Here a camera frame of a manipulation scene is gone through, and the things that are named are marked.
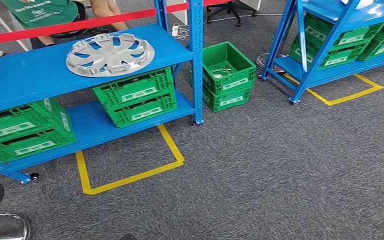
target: red barrier tape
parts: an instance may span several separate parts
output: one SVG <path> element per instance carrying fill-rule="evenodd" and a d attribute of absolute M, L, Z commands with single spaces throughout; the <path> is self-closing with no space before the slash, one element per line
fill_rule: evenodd
<path fill-rule="evenodd" d="M 204 0 L 203 5 L 215 5 L 220 3 L 225 3 L 227 0 Z M 166 7 L 167 13 L 173 13 L 181 10 L 188 9 L 187 3 L 180 3 L 175 5 L 170 5 Z M 155 9 L 145 9 L 140 11 L 133 11 L 128 13 L 123 13 L 115 16 L 106 16 L 93 18 L 84 21 L 70 22 L 52 26 L 44 26 L 38 28 L 32 28 L 28 30 L 15 31 L 15 32 L 6 32 L 0 33 L 0 43 L 10 42 L 20 39 L 29 39 L 37 36 L 47 36 L 52 34 L 70 32 L 79 29 L 93 28 L 97 26 L 104 26 L 112 23 L 125 22 L 135 19 L 142 19 L 155 16 Z"/>

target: yellow floor tape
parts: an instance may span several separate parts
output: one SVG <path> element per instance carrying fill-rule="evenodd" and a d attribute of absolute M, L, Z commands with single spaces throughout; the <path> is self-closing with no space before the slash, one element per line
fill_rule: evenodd
<path fill-rule="evenodd" d="M 108 191 L 110 189 L 114 189 L 129 183 L 133 183 L 135 181 L 153 176 L 155 174 L 159 174 L 167 170 L 182 166 L 185 159 L 183 158 L 178 147 L 174 143 L 169 132 L 167 132 L 167 129 L 162 124 L 158 125 L 157 127 L 162 137 L 164 138 L 165 142 L 167 143 L 168 147 L 170 148 L 171 152 L 173 153 L 175 162 L 172 162 L 172 163 L 154 168 L 152 170 L 148 170 L 148 171 L 124 178 L 124 179 L 120 179 L 118 181 L 111 182 L 99 187 L 91 188 L 91 182 L 89 181 L 89 175 L 88 175 L 88 170 L 86 168 L 85 157 L 83 156 L 82 151 L 78 151 L 75 153 L 75 157 L 77 160 L 78 174 L 80 175 L 80 182 L 81 182 L 81 188 L 83 189 L 83 193 L 87 195 L 99 194 L 99 193 Z"/>
<path fill-rule="evenodd" d="M 284 76 L 286 78 L 288 78 L 289 80 L 291 80 L 292 82 L 294 82 L 296 84 L 299 84 L 299 82 L 297 80 L 295 80 L 289 74 L 286 73 Z M 343 102 L 346 102 L 346 101 L 349 101 L 349 100 L 353 100 L 353 99 L 359 98 L 361 96 L 373 93 L 373 92 L 375 92 L 377 90 L 381 90 L 381 89 L 384 88 L 383 86 L 378 85 L 378 84 L 376 84 L 373 81 L 370 81 L 369 79 L 363 77 L 360 74 L 354 74 L 354 76 L 356 78 L 360 79 L 361 81 L 367 83 L 368 85 L 370 85 L 371 88 L 363 90 L 363 91 L 360 91 L 360 92 L 357 92 L 357 93 L 354 93 L 354 94 L 351 94 L 351 95 L 348 95 L 348 96 L 344 96 L 344 97 L 341 97 L 341 98 L 338 98 L 338 99 L 335 99 L 335 100 L 330 100 L 330 101 L 327 100 L 326 98 L 322 97 L 321 95 L 317 94 L 315 91 L 311 90 L 310 88 L 307 88 L 306 91 L 309 92 L 310 94 L 312 94 L 314 97 L 318 98 L 324 104 L 326 104 L 328 106 L 332 106 L 332 105 L 335 105 L 335 104 L 340 104 L 340 103 L 343 103 Z"/>

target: caster wheel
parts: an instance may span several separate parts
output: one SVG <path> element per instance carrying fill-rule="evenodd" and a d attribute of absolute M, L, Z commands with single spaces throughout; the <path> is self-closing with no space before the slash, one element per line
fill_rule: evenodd
<path fill-rule="evenodd" d="M 30 174 L 30 179 L 32 181 L 36 181 L 39 178 L 39 173 L 32 173 Z"/>

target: gray carpet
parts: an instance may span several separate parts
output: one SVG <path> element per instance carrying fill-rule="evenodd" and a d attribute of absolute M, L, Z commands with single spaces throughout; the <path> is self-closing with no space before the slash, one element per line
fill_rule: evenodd
<path fill-rule="evenodd" d="M 281 13 L 283 4 L 263 1 L 260 12 Z M 121 6 L 131 11 L 151 1 Z M 230 41 L 254 60 L 269 50 L 278 21 L 206 24 L 204 44 Z M 0 48 L 20 51 L 14 43 Z M 384 66 L 362 75 L 384 86 Z M 190 93 L 187 79 L 185 68 L 177 85 Z M 315 90 L 332 100 L 367 87 L 350 77 Z M 27 216 L 32 240 L 119 240 L 127 233 L 138 240 L 384 239 L 384 89 L 335 106 L 308 93 L 292 106 L 290 94 L 271 78 L 256 82 L 246 105 L 218 113 L 205 107 L 205 124 L 189 126 L 189 117 L 165 124 L 184 165 L 101 194 L 82 193 L 74 155 L 28 169 L 41 177 L 27 185 L 0 176 L 0 213 Z M 82 90 L 59 101 L 72 106 L 94 98 Z M 174 160 L 156 128 L 84 156 L 93 187 Z"/>

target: shelf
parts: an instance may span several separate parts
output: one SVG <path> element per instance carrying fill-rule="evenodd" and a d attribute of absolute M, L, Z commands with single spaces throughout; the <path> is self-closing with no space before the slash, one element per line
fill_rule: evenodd
<path fill-rule="evenodd" d="M 304 9 L 331 23 L 335 23 L 345 4 L 341 0 L 303 0 Z M 384 22 L 384 0 L 375 0 L 371 6 L 355 10 L 342 32 Z"/>
<path fill-rule="evenodd" d="M 97 101 L 70 108 L 76 143 L 12 161 L 8 166 L 19 171 L 195 113 L 189 101 L 178 91 L 175 93 L 176 110 L 124 128 L 116 128 Z"/>
<path fill-rule="evenodd" d="M 284 69 L 294 79 L 301 82 L 303 67 L 301 63 L 293 60 L 289 56 L 284 56 L 274 60 L 274 63 L 280 68 Z M 354 61 L 347 64 L 334 66 L 315 72 L 313 82 L 309 83 L 308 88 L 334 81 L 337 79 L 345 78 L 353 74 L 361 73 L 376 67 L 384 65 L 384 54 L 372 58 L 368 61 Z"/>
<path fill-rule="evenodd" d="M 155 49 L 155 57 L 145 68 L 123 76 L 84 77 L 70 72 L 66 66 L 66 57 L 74 42 L 0 57 L 0 110 L 182 63 L 193 58 L 193 52 L 187 50 L 157 24 L 128 29 L 124 32 L 147 40 Z"/>

